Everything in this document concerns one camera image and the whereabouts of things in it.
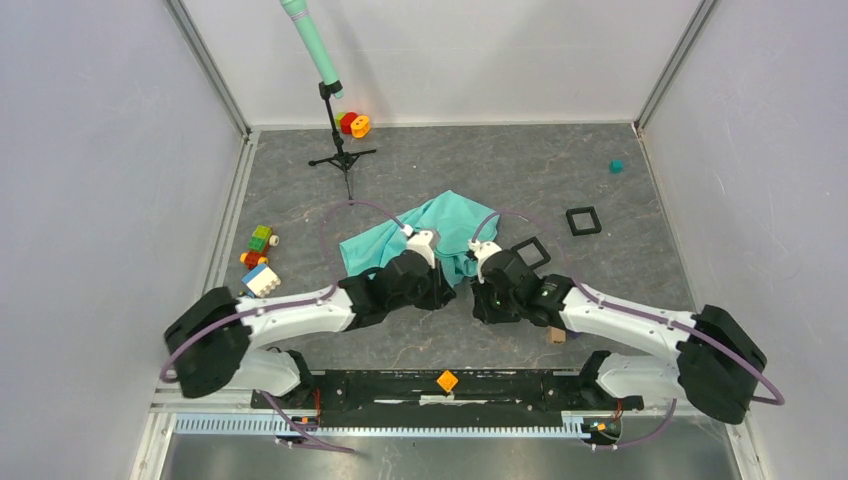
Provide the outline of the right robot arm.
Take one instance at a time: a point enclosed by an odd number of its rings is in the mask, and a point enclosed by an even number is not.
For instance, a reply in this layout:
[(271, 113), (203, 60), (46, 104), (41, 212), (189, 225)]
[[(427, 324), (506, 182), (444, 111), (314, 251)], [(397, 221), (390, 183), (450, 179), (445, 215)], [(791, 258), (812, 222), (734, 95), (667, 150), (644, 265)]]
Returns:
[(475, 318), (486, 324), (527, 320), (535, 326), (604, 337), (637, 356), (595, 352), (577, 382), (580, 400), (602, 408), (613, 399), (685, 399), (726, 424), (746, 417), (766, 383), (767, 357), (725, 309), (663, 310), (625, 301), (562, 275), (540, 277), (522, 257), (476, 244)]

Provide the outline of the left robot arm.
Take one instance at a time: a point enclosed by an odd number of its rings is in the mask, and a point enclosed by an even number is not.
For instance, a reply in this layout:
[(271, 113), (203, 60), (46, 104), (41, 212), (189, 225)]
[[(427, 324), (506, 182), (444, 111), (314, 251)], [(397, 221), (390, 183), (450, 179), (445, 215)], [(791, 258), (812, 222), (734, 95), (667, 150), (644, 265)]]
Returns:
[(302, 407), (314, 394), (306, 362), (294, 350), (271, 351), (273, 344), (367, 328), (405, 308), (439, 310), (455, 296), (441, 265), (412, 250), (307, 294), (235, 297), (229, 288), (216, 287), (165, 330), (170, 357), (160, 379), (178, 385), (188, 399), (245, 388)]

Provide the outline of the mint green garment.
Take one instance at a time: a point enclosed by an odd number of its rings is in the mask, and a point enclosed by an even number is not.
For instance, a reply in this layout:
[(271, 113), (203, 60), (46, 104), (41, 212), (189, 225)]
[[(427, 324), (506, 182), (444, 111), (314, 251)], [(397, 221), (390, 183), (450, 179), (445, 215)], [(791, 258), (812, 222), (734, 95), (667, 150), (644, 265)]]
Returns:
[(451, 190), (426, 201), (339, 244), (346, 272), (359, 274), (369, 268), (384, 267), (406, 247), (400, 224), (417, 230), (431, 229), (440, 241), (434, 248), (446, 282), (452, 286), (476, 275), (477, 263), (468, 255), (472, 238), (480, 242), (496, 239), (499, 216), (495, 211)]

